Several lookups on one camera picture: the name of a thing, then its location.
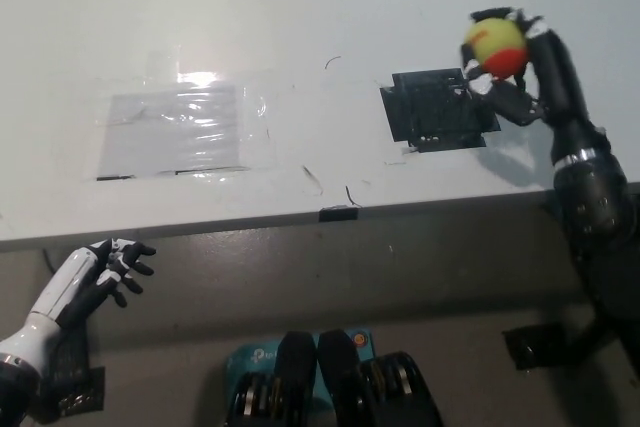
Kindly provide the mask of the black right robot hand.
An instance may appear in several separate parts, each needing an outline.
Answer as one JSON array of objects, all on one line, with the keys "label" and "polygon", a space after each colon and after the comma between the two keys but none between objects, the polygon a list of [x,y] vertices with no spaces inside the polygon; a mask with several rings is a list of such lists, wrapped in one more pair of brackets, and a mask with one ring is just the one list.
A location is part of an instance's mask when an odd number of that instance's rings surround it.
[{"label": "black right robot hand", "polygon": [[515,84],[491,75],[466,41],[460,53],[469,93],[515,125],[542,120],[553,133],[551,162],[557,171],[578,163],[611,163],[611,144],[590,120],[570,53],[544,17],[514,7],[475,11],[470,17],[474,23],[505,20],[519,30],[526,41],[527,63],[537,78],[538,96],[527,93],[521,73]]}]

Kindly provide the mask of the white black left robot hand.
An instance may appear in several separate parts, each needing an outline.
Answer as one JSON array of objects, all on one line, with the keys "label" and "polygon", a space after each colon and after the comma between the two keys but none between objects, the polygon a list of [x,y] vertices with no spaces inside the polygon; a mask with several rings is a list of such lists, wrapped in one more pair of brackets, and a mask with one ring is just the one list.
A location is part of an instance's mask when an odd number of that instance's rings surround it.
[{"label": "white black left robot hand", "polygon": [[107,299],[125,308],[128,303],[122,288],[135,295],[143,293],[133,275],[153,275],[154,270],[141,259],[155,254],[151,246],[121,238],[73,251],[39,294],[24,325],[1,341],[1,362],[41,379],[62,339]]}]

